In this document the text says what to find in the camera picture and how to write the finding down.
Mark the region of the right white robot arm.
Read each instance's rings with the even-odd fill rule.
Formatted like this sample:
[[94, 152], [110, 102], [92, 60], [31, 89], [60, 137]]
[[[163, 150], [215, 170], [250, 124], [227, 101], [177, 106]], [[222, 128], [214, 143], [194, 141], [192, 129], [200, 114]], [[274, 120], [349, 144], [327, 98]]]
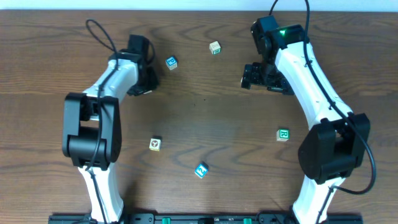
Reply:
[[355, 114], [330, 85], [307, 32], [298, 24], [281, 27], [273, 17], [251, 27], [262, 62], [245, 66], [241, 86], [295, 95], [309, 128], [298, 149], [304, 173], [298, 199], [288, 214], [270, 214], [261, 223], [362, 223], [359, 215], [330, 215], [327, 210], [345, 179], [371, 155], [370, 122], [365, 114]]

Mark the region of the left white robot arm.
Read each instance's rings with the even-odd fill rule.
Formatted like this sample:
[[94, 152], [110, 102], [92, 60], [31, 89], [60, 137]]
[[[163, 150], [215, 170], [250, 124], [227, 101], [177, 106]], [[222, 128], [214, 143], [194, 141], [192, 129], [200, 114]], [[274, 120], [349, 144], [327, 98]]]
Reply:
[[115, 165], [121, 151], [119, 105], [158, 84], [146, 50], [122, 49], [110, 56], [99, 79], [65, 97], [62, 152], [83, 176], [91, 200], [90, 221], [117, 223], [123, 213]]

